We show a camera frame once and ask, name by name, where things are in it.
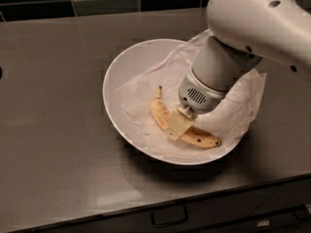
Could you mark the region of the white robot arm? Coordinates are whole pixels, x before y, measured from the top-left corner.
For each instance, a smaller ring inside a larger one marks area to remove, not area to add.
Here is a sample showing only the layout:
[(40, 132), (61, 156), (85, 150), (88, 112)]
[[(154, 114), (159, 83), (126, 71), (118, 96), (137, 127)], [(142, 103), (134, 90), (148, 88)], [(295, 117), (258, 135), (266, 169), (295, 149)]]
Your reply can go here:
[(295, 0), (209, 0), (208, 37), (182, 80), (166, 133), (177, 140), (262, 59), (311, 77), (311, 15)]

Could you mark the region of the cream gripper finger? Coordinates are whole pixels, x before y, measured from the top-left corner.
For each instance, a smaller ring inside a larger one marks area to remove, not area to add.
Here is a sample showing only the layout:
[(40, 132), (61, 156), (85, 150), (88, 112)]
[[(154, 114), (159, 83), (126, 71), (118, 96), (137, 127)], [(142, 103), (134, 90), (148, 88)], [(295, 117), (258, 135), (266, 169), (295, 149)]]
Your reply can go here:
[(192, 127), (195, 120), (196, 114), (190, 106), (179, 106), (172, 111), (165, 132), (170, 139), (176, 141)]

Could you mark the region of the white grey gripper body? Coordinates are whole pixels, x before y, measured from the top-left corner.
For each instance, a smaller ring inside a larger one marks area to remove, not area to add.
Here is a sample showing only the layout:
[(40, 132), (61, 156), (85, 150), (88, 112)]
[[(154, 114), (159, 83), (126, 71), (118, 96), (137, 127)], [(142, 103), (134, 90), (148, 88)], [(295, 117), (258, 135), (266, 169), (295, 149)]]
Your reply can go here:
[(183, 107), (202, 115), (215, 110), (225, 98), (225, 92), (206, 86), (189, 69), (179, 85), (178, 96)]

